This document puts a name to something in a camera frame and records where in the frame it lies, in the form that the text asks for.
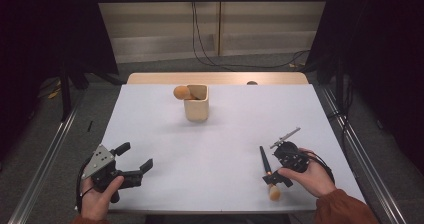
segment orange sleeve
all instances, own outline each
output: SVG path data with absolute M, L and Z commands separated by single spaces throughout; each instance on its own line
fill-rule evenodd
M 371 209 L 363 202 L 337 189 L 322 196 L 316 202 L 315 223 L 368 224 L 378 221 Z
M 93 221 L 78 215 L 74 220 L 72 220 L 71 224 L 110 224 L 110 222 L 107 220 Z

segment hand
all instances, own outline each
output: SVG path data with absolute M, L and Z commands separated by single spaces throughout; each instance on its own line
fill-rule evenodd
M 295 172 L 288 168 L 280 168 L 278 174 L 299 182 L 309 193 L 318 198 L 337 189 L 325 169 L 311 159 L 308 169 L 303 173 Z
M 81 216 L 93 221 L 101 221 L 106 219 L 109 210 L 109 202 L 113 193 L 115 193 L 124 182 L 123 176 L 117 176 L 107 187 L 100 193 L 94 189 L 88 191 L 82 198 Z M 82 193 L 94 186 L 91 178 L 87 178 L 82 183 Z

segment wire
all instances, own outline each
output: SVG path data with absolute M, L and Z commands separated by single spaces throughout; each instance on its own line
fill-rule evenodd
M 336 183 L 336 181 L 334 179 L 333 172 L 331 171 L 331 168 L 327 165 L 327 163 L 325 163 L 325 161 L 320 156 L 318 156 L 314 152 L 310 152 L 310 151 L 300 151 L 300 152 L 284 151 L 284 154 L 290 154 L 290 155 L 293 155 L 293 156 L 299 155 L 301 157 L 305 157 L 305 158 L 314 160 L 316 163 L 318 163 L 320 166 L 322 166 L 324 168 L 324 170 L 327 172 L 328 176 L 333 181 L 333 183 Z
M 353 103 L 353 87 L 352 87 L 352 80 L 349 77 L 348 85 L 346 87 L 346 98 L 343 103 L 343 110 L 344 110 L 344 116 L 342 116 L 343 120 L 343 126 L 342 126 L 342 132 L 341 132 L 341 146 L 343 153 L 346 157 L 346 160 L 348 161 L 349 166 L 349 158 L 347 154 L 347 148 L 346 148 L 346 142 L 345 142 L 345 135 L 347 131 L 347 126 L 349 124 L 349 109 Z
M 193 36 L 192 36 L 193 37 L 192 38 L 192 40 L 193 40 L 192 41 L 193 52 L 194 52 L 196 59 L 204 65 L 220 67 L 220 68 L 223 68 L 225 70 L 232 71 L 232 72 L 235 72 L 235 70 L 230 69 L 229 67 L 250 67 L 250 68 L 265 68 L 265 69 L 270 68 L 270 69 L 272 69 L 272 68 L 284 67 L 284 66 L 287 66 L 289 64 L 292 64 L 293 62 L 295 62 L 296 59 L 298 59 L 299 57 L 301 57 L 302 55 L 304 55 L 305 53 L 308 53 L 310 51 L 310 50 L 302 50 L 302 51 L 295 52 L 290 61 L 285 62 L 283 64 L 273 65 L 273 66 L 256 66 L 256 65 L 242 65 L 242 64 L 220 64 L 219 65 L 219 64 L 213 62 L 205 52 L 205 49 L 203 47 L 203 42 L 202 42 L 202 39 L 200 37 L 199 24 L 198 24 L 198 20 L 197 20 L 196 3 L 192 2 L 191 7 L 192 7 L 192 17 L 193 17 Z M 206 59 L 209 61 L 209 63 L 202 61 L 199 58 L 199 56 L 197 55 L 196 48 L 195 48 L 195 45 L 194 45 L 194 43 L 195 43 L 195 41 L 194 41 L 195 37 L 194 36 L 195 36 L 196 30 L 197 30 L 197 37 L 199 39 L 199 43 L 200 43 L 200 47 L 202 49 L 203 55 L 206 57 Z
M 200 30 L 199 30 L 199 24 L 198 24 L 198 21 L 197 21 L 197 11 L 196 11 L 196 3 L 195 2 L 192 2 L 191 3 L 191 9 L 192 9 L 192 13 L 193 13 L 193 41 L 192 41 L 192 44 L 193 44 L 193 52 L 194 52 L 194 55 L 196 56 L 196 59 L 200 62 L 200 63 L 202 63 L 202 64 L 204 64 L 204 65 L 207 65 L 207 66 L 216 66 L 216 67 L 220 67 L 220 68 L 223 68 L 223 69 L 226 69 L 226 70 L 228 70 L 228 71 L 232 71 L 232 72 L 234 72 L 234 70 L 232 70 L 232 69 L 230 69 L 230 68 L 227 68 L 227 67 L 225 67 L 225 66 L 220 66 L 220 65 L 218 65 L 218 64 L 216 64 L 216 63 L 214 63 L 209 57 L 208 57 L 208 55 L 206 55 L 206 52 L 205 52 L 205 49 L 204 49 L 204 47 L 203 47 L 203 43 L 202 43 L 202 39 L 200 38 Z M 200 46 L 201 46 L 201 48 L 202 48 L 202 51 L 203 51 L 203 54 L 205 55 L 205 57 L 206 57 L 206 59 L 208 59 L 208 61 L 210 62 L 210 63 L 207 63 L 207 62 L 203 62 L 198 56 L 197 56 L 197 53 L 196 53 L 196 47 L 195 47 L 195 45 L 194 45 L 194 36 L 195 36 L 195 30 L 197 29 L 197 36 L 198 36 L 198 39 L 199 39 L 199 43 L 200 43 Z
M 334 118 L 334 117 L 336 117 L 336 116 L 341 116 L 341 115 L 343 115 L 343 113 L 342 113 L 341 111 L 339 111 L 339 110 L 335 110 L 335 111 L 333 111 L 333 112 L 331 112 L 331 113 L 327 114 L 327 118 L 328 118 L 328 119 L 332 119 L 332 118 Z
M 89 191 L 93 190 L 94 186 L 90 187 L 87 191 L 85 191 L 82 195 L 81 195 L 81 199 L 84 198 L 85 194 L 87 194 Z

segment white tabletop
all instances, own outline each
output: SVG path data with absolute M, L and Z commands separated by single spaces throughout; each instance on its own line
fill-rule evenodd
M 185 118 L 176 85 L 124 85 L 102 144 L 124 142 L 117 169 L 136 170 L 153 158 L 142 186 L 120 190 L 110 208 L 144 213 L 272 213 L 315 210 L 316 198 L 294 182 L 278 184 L 273 202 L 259 146 L 271 168 L 281 165 L 268 147 L 300 127 L 289 141 L 314 150 L 332 168 L 336 185 L 364 201 L 312 85 L 209 85 L 209 118 Z

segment wall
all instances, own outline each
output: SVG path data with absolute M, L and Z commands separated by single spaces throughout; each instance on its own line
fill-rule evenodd
M 118 63 L 194 57 L 191 3 L 99 5 Z M 262 54 L 310 49 L 324 5 L 196 3 L 196 12 L 208 56 Z

